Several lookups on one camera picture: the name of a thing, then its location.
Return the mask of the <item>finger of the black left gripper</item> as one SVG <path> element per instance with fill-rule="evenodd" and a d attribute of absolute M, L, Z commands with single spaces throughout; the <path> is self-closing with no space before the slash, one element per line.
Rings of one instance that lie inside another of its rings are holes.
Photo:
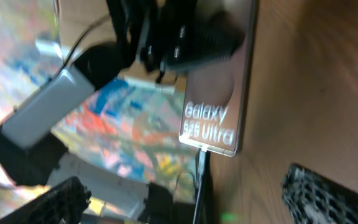
<path fill-rule="evenodd" d="M 245 33 L 227 11 L 208 21 L 195 21 L 180 30 L 181 37 L 163 57 L 163 69 L 187 72 L 216 60 L 227 60 L 242 45 Z"/>

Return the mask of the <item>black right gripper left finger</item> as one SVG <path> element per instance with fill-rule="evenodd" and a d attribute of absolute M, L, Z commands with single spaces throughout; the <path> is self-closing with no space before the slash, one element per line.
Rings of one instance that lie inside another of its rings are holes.
<path fill-rule="evenodd" d="M 0 224 L 79 224 L 91 191 L 70 177 L 0 219 Z"/>

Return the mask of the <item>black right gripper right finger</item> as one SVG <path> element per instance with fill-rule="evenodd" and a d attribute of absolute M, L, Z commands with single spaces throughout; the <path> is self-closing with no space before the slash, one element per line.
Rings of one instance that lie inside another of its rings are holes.
<path fill-rule="evenodd" d="M 282 182 L 282 199 L 295 223 L 358 224 L 358 193 L 293 163 Z"/>

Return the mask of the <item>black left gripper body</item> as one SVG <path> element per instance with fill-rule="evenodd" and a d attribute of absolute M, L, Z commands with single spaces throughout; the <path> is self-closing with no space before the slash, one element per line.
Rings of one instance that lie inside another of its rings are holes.
<path fill-rule="evenodd" d="M 105 22 L 113 32 L 106 40 L 98 39 L 73 61 L 76 68 L 96 90 L 101 89 L 120 73 L 158 72 L 154 82 L 165 85 L 163 77 L 168 69 L 167 58 L 179 43 L 181 28 L 193 22 L 195 1 L 106 1 L 106 12 L 89 24 L 80 35 Z"/>

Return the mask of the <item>gold Galaxy smartphone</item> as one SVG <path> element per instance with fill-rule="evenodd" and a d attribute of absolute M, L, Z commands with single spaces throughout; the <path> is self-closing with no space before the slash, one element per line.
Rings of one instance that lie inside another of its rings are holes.
<path fill-rule="evenodd" d="M 254 48 L 258 1 L 220 1 L 204 19 L 209 33 L 236 43 L 227 56 L 207 61 L 187 78 L 179 140 L 232 157 L 241 146 L 250 68 Z"/>

